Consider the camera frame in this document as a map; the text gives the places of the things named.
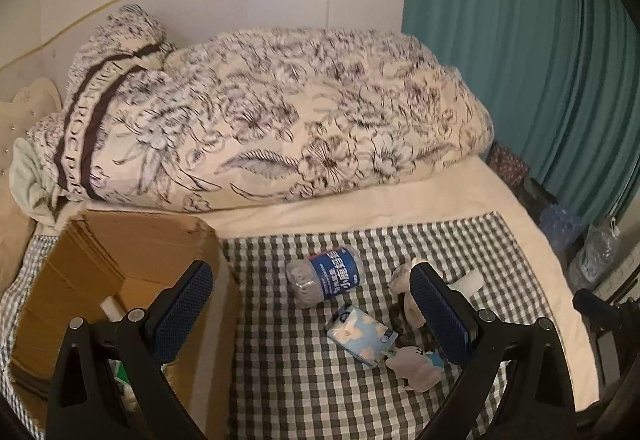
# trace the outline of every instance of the black and white gingham fabric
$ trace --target black and white gingham fabric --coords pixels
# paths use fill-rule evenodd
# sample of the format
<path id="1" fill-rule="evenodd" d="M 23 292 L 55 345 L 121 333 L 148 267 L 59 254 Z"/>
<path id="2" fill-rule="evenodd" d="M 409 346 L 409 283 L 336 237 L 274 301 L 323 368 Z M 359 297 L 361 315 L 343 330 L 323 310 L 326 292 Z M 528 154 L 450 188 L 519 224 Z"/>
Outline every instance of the black and white gingham fabric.
<path id="1" fill-rule="evenodd" d="M 9 359 L 14 348 L 15 329 L 18 325 L 20 310 L 27 300 L 44 259 L 57 240 L 56 236 L 34 235 L 31 237 L 24 253 L 22 268 L 0 300 L 0 391 L 29 433 L 38 440 L 44 440 L 44 432 L 29 417 L 14 391 L 9 373 Z"/>
<path id="2" fill-rule="evenodd" d="M 438 409 L 458 376 L 416 394 L 379 366 L 368 368 L 326 337 L 344 304 L 353 304 L 402 332 L 399 346 L 436 345 L 402 324 L 387 285 L 393 269 L 430 260 L 446 282 L 478 268 L 484 287 L 471 300 L 503 320 L 531 324 L 552 318 L 545 295 L 498 213 L 466 220 L 330 234 L 227 240 L 227 259 L 244 297 L 238 321 L 230 436 L 238 439 L 412 439 Z M 362 256 L 361 286 L 313 309 L 300 309 L 287 289 L 285 265 L 328 248 L 351 245 Z M 483 432 L 506 384 L 500 370 L 473 436 Z"/>

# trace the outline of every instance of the water bottle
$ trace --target water bottle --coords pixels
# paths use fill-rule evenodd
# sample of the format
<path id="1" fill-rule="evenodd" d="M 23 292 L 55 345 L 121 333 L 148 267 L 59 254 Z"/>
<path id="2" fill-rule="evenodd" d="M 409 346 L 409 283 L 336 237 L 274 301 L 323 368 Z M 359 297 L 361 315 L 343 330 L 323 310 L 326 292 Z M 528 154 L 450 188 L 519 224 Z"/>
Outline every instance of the water bottle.
<path id="1" fill-rule="evenodd" d="M 590 290 L 607 272 L 618 250 L 619 237 L 615 218 L 589 228 L 584 246 L 569 265 L 569 287 L 574 293 L 581 288 Z"/>
<path id="2" fill-rule="evenodd" d="M 286 271 L 300 306 L 311 308 L 357 287 L 362 260 L 357 250 L 344 245 L 304 260 L 293 260 Z"/>

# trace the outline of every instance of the floral comforter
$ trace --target floral comforter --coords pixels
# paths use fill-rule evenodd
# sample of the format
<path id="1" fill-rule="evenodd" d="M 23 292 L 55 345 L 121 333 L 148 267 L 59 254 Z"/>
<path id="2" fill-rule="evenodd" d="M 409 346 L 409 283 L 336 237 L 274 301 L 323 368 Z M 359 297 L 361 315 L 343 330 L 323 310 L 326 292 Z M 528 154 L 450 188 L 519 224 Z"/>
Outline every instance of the floral comforter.
<path id="1" fill-rule="evenodd" d="M 413 37 L 244 30 L 178 50 L 128 5 L 31 139 L 76 197 L 197 212 L 424 179 L 493 134 L 458 70 Z"/>

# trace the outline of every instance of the green curtain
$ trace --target green curtain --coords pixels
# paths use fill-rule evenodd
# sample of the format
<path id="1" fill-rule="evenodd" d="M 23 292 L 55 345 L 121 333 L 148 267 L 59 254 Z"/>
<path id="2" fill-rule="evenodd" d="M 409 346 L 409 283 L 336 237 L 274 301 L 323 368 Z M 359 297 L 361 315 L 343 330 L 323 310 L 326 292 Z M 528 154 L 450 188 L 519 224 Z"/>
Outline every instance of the green curtain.
<path id="1" fill-rule="evenodd" d="M 460 69 L 496 139 L 584 223 L 626 208 L 640 35 L 620 0 L 404 0 L 402 31 Z"/>

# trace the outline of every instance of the metal screw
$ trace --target metal screw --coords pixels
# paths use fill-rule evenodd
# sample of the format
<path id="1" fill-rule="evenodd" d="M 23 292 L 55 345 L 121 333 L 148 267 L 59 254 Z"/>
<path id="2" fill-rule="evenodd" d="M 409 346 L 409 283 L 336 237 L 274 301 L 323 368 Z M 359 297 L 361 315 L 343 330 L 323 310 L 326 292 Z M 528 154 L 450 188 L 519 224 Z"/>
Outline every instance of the metal screw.
<path id="1" fill-rule="evenodd" d="M 138 321 L 141 321 L 144 316 L 145 311 L 142 308 L 134 308 L 131 312 L 129 312 L 127 318 L 129 319 L 129 321 L 137 323 Z"/>
<path id="2" fill-rule="evenodd" d="M 78 330 L 78 328 L 81 327 L 83 323 L 84 319 L 82 319 L 81 317 L 74 317 L 73 319 L 71 319 L 71 321 L 69 321 L 69 328 L 71 328 L 72 330 Z"/>
<path id="3" fill-rule="evenodd" d="M 482 319 L 485 323 L 491 323 L 495 321 L 495 314 L 491 312 L 491 310 L 487 308 L 483 308 L 478 311 L 478 317 Z"/>
<path id="4" fill-rule="evenodd" d="M 547 317 L 541 317 L 538 319 L 538 324 L 543 330 L 552 330 L 554 327 L 553 321 Z"/>

